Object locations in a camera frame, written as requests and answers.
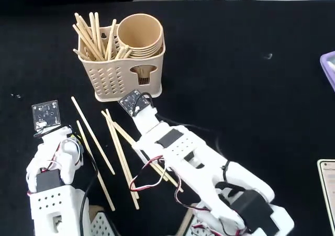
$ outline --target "bamboo chopstick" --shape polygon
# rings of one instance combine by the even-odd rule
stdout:
[[[113,126],[115,129],[123,136],[124,139],[132,146],[135,144],[135,140],[128,134],[126,131],[117,123],[113,122]],[[150,164],[150,166],[160,175],[162,176],[164,169],[159,164]],[[167,178],[175,187],[178,187],[178,183],[171,177],[171,175],[167,172],[165,172],[163,179]]]
[[[82,22],[82,24],[84,25],[84,27],[85,27],[87,33],[89,34],[89,36],[92,38],[92,31],[90,30],[89,26],[87,25],[87,23],[85,22],[83,17],[79,15],[79,19]]]
[[[117,55],[116,55],[116,57],[114,58],[114,60],[118,60],[118,59],[120,59],[120,56],[123,54],[123,52],[124,52],[124,47],[121,47],[120,48],[120,50],[119,50],[119,52],[117,53]]]
[[[115,145],[115,148],[116,148],[116,151],[117,151],[117,154],[119,156],[119,159],[120,159],[120,162],[121,162],[121,166],[122,166],[122,169],[124,171],[124,174],[125,174],[125,177],[126,177],[126,180],[127,180],[127,184],[128,184],[128,187],[130,185],[130,180],[129,180],[129,177],[128,177],[128,174],[127,174],[127,171],[126,171],[126,168],[125,168],[125,165],[123,164],[123,160],[122,160],[122,157],[121,157],[121,152],[120,152],[120,147],[119,145],[117,144],[117,138],[115,137],[115,131],[113,132],[113,126],[109,123],[109,121],[106,119],[106,122],[107,122],[107,125],[108,125],[108,129],[109,129],[109,132],[110,132],[110,135],[113,139],[113,142],[114,142],[114,145]],[[136,195],[135,193],[133,192],[130,192],[131,194],[131,198],[132,198],[132,201],[134,202],[134,205],[135,205],[135,208],[137,210],[140,209],[139,205],[138,205],[138,202],[137,202],[137,198],[136,198]]]
[[[91,148],[90,148],[90,146],[88,145],[88,142],[87,142],[87,139],[86,139],[86,136],[85,136],[83,127],[81,126],[81,124],[80,124],[80,122],[79,122],[78,120],[77,120],[77,125],[78,125],[78,129],[79,129],[80,135],[81,135],[81,137],[82,137],[82,139],[83,139],[83,141],[84,141],[86,150],[87,150],[88,153],[91,155],[91,157],[93,158],[93,160],[95,160],[94,157],[93,157]],[[113,204],[113,202],[112,202],[112,200],[111,200],[111,198],[110,198],[110,195],[109,195],[109,193],[108,193],[108,191],[107,191],[105,182],[104,182],[103,178],[101,177],[101,174],[100,174],[99,170],[98,170],[98,179],[99,179],[101,188],[102,188],[103,191],[104,191],[104,194],[105,194],[105,196],[106,196],[106,199],[107,199],[107,201],[108,201],[108,203],[109,203],[109,206],[110,206],[111,210],[112,210],[112,211],[115,211],[115,206],[114,206],[114,204]]]
[[[128,58],[131,52],[132,52],[132,50],[131,50],[131,49],[130,49],[130,50],[128,50],[128,52],[125,54],[125,56],[123,57],[123,59],[125,59],[125,58]]]
[[[113,122],[113,125],[115,127],[115,129],[121,134],[121,136],[123,136],[124,139],[126,139],[126,141],[130,144],[130,146],[133,146],[133,144],[135,144],[135,140],[128,134],[125,132],[125,130],[117,123],[117,122]],[[150,166],[160,175],[162,176],[164,170],[162,168],[158,168],[158,166],[160,167],[160,165],[156,165],[151,163]],[[163,179],[165,181],[169,181],[169,179],[167,178],[168,173],[166,172],[163,176]]]
[[[108,117],[108,118],[106,118],[106,122],[110,124],[110,129],[109,129],[110,135],[111,135],[111,138],[113,140],[115,149],[116,149],[116,151],[118,153],[118,156],[119,156],[119,159],[120,159],[120,162],[121,162],[121,166],[122,166],[122,169],[124,170],[125,176],[127,178],[128,186],[129,186],[129,184],[130,184],[130,182],[132,180],[132,175],[131,175],[131,172],[130,172],[130,169],[129,169],[129,166],[128,166],[128,163],[127,163],[127,160],[126,160],[126,157],[125,157],[125,154],[124,154],[124,151],[122,149],[120,140],[119,140],[119,138],[117,136],[117,133],[115,131],[115,128],[113,126],[113,122],[110,122],[111,115],[110,115],[108,109],[106,109],[106,113],[104,113],[102,111],[102,114],[105,117]],[[138,192],[134,192],[134,193],[135,193],[136,199],[139,199]]]
[[[114,19],[111,23],[111,28],[110,28],[109,37],[108,37],[108,44],[107,44],[106,54],[105,54],[105,60],[111,59],[111,53],[112,53],[113,47],[115,46],[115,43],[114,43],[115,25],[116,25],[116,19]]]
[[[102,39],[101,39],[101,34],[100,34],[100,22],[99,22],[99,14],[98,12],[94,13],[94,20],[95,20],[95,31],[96,31],[96,40],[98,44],[98,50],[100,51],[101,55],[105,55],[105,50],[102,49]]]
[[[93,43],[97,44],[96,30],[95,30],[95,18],[92,12],[90,12],[89,16],[90,16]]]
[[[113,167],[111,166],[111,164],[110,164],[110,162],[109,162],[109,160],[108,160],[108,158],[107,158],[107,156],[106,156],[106,154],[105,154],[103,148],[101,147],[101,145],[99,144],[98,140],[96,139],[96,136],[94,135],[93,130],[91,129],[90,125],[88,124],[87,119],[86,119],[86,117],[84,116],[84,113],[82,112],[81,108],[79,107],[79,105],[78,105],[76,99],[72,96],[72,97],[71,97],[71,100],[72,100],[74,106],[76,107],[76,109],[77,109],[77,111],[78,111],[80,117],[82,118],[84,124],[86,125],[86,128],[88,129],[89,133],[91,134],[91,137],[93,138],[93,141],[95,142],[96,146],[98,147],[99,152],[100,152],[101,156],[104,158],[104,160],[105,160],[105,162],[106,162],[106,164],[107,164],[109,170],[111,171],[111,173],[112,173],[113,175],[115,175],[115,172],[114,172]]]
[[[83,40],[83,42],[86,44],[87,48],[92,52],[92,54],[95,56],[95,58],[98,61],[102,61],[103,57],[99,53],[99,51],[96,49],[95,45],[92,43],[91,39],[87,40],[84,35],[81,33],[81,31],[78,29],[78,27],[73,24],[72,27],[77,32],[77,34],[80,36],[80,38]]]
[[[91,61],[91,59],[89,57],[87,57],[86,55],[84,55],[79,50],[73,49],[72,51],[75,52],[77,55],[79,55],[82,59],[87,60],[87,61]]]

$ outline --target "black tablecloth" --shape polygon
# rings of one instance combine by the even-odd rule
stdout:
[[[115,171],[111,176],[95,152],[122,235],[174,234],[185,208],[174,186],[140,193],[136,211],[100,111],[108,107],[134,138],[130,117],[117,103],[100,103],[72,48],[77,35],[73,13],[113,18],[145,12],[163,27],[166,54],[163,94],[154,100],[162,116],[223,134],[225,156],[267,182],[274,203],[295,221],[292,235],[330,235],[317,160],[334,158],[335,94],[319,63],[335,49],[335,2],[143,2],[72,5],[0,17],[0,207],[2,235],[33,235],[25,169],[41,142],[32,137],[31,104],[58,99],[63,123],[79,116],[74,95]],[[214,146],[214,136],[195,131]],[[141,161],[122,141],[133,174]],[[74,185],[85,189],[92,167],[86,161]],[[152,183],[152,169],[138,185]],[[108,204],[98,183],[90,203]],[[198,201],[185,186],[183,202]]]

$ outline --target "paper cup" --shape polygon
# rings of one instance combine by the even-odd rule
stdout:
[[[142,53],[142,54],[136,54],[136,53],[133,53],[131,52],[129,57],[131,58],[148,58],[148,57],[151,57],[153,56],[154,54],[156,54],[158,51],[159,51],[160,48],[156,48],[150,52],[147,52],[147,53]]]
[[[147,14],[130,15],[120,22],[117,29],[120,45],[128,45],[133,51],[151,51],[162,42],[162,35],[160,22]]]

